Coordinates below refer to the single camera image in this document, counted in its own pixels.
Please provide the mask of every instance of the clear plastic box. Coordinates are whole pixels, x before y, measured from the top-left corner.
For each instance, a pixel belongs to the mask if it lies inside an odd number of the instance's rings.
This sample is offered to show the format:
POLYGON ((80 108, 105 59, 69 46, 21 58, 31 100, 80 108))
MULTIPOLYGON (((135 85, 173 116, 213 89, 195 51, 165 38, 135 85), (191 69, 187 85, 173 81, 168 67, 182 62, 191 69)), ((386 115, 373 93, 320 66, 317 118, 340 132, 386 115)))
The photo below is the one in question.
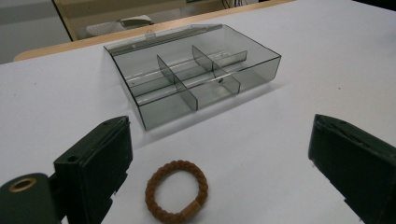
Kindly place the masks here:
POLYGON ((281 56, 227 25, 190 25, 105 46, 146 130, 275 78, 281 56))

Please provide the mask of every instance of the screw hole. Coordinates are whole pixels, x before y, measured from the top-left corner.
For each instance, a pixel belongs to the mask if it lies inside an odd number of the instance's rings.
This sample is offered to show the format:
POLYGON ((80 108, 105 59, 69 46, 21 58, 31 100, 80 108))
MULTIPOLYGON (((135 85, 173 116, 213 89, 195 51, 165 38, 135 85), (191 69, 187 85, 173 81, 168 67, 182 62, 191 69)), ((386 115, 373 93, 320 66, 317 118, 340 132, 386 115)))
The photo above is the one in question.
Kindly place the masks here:
POLYGON ((76 161, 78 159, 77 156, 71 156, 69 158, 67 158, 67 161, 76 161))
POLYGON ((14 193, 24 191, 32 187, 35 184, 35 182, 37 182, 37 180, 32 177, 20 179, 9 187, 9 191, 14 193))

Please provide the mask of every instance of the white table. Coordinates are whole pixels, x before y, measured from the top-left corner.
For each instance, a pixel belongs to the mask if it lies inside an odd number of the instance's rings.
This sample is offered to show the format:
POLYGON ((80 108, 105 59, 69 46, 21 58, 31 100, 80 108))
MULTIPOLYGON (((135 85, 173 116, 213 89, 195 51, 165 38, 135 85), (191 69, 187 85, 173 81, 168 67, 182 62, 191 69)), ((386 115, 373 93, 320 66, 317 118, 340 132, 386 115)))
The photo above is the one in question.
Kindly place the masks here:
MULTIPOLYGON (((0 183, 53 173, 52 162, 100 122, 132 120, 134 160, 104 223, 156 223, 147 181, 172 160, 205 173, 191 223, 360 223, 307 158, 314 115, 344 119, 396 146, 396 12, 347 0, 298 0, 225 23, 282 55, 266 86, 145 132, 103 45, 0 65, 0 183)), ((195 180, 170 176, 158 202, 177 212, 195 180)))

